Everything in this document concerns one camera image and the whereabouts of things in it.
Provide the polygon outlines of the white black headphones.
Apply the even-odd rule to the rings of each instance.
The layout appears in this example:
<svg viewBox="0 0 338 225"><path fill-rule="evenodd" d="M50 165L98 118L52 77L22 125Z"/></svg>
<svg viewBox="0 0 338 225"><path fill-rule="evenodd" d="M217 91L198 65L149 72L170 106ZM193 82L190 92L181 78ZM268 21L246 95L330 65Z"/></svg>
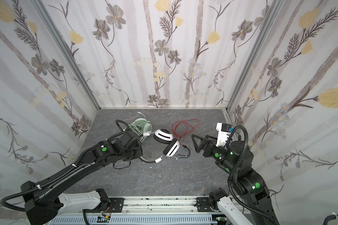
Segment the white black headphones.
<svg viewBox="0 0 338 225"><path fill-rule="evenodd" d="M158 129L155 132L139 132L139 136L141 138L145 138L150 136L151 134L154 135L154 140L156 140L157 142L160 142L162 144L166 144L166 148L163 151L163 156L154 160L154 161L149 161L147 159L145 159L143 156L141 156L139 159L144 162L144 163L148 163L148 164L153 164L153 163L159 163L161 162L164 158L166 157L174 157L174 155L177 153L177 151L179 150L179 148L182 146L185 149L188 150L188 154L187 155L182 155L182 154L178 154L179 158L188 158L191 154L190 149L186 146L186 145L181 145L180 141L178 139L176 139L173 134L166 130L166 129Z"/></svg>

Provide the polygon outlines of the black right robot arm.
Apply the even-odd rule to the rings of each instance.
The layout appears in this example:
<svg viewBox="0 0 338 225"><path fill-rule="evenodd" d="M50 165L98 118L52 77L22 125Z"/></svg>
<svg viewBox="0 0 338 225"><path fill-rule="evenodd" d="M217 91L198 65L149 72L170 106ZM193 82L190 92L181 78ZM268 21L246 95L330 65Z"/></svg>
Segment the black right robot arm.
<svg viewBox="0 0 338 225"><path fill-rule="evenodd" d="M254 154L250 151L247 129L237 125L233 129L229 124L219 129L225 140L206 135L191 136L195 151L203 151L204 157L211 157L216 165L228 173L229 194L239 205L251 212L258 225L277 225L269 189L263 179L252 168Z"/></svg>

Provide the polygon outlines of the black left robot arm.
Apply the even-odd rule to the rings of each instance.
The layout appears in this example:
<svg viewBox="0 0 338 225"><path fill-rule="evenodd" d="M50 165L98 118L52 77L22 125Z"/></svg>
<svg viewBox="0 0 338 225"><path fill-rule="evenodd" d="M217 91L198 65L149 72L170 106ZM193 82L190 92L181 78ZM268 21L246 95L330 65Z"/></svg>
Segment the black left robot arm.
<svg viewBox="0 0 338 225"><path fill-rule="evenodd" d="M74 163L56 174L37 183L24 183L21 192L2 198L0 205L25 212L32 225L43 225L64 207L59 196L72 185L107 165L141 157L141 137L130 130L128 123L121 120L115 123L124 124L126 129L84 150Z"/></svg>

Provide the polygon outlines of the mint green headphones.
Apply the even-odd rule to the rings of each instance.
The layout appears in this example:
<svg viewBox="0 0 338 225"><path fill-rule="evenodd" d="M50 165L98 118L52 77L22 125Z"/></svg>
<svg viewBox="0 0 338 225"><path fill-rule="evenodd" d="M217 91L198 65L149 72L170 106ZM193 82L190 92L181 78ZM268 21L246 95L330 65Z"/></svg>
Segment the mint green headphones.
<svg viewBox="0 0 338 225"><path fill-rule="evenodd" d="M140 136L140 141L143 142L147 138L145 133L151 134L153 126L150 121L145 118L138 118L131 124L129 124L130 130Z"/></svg>

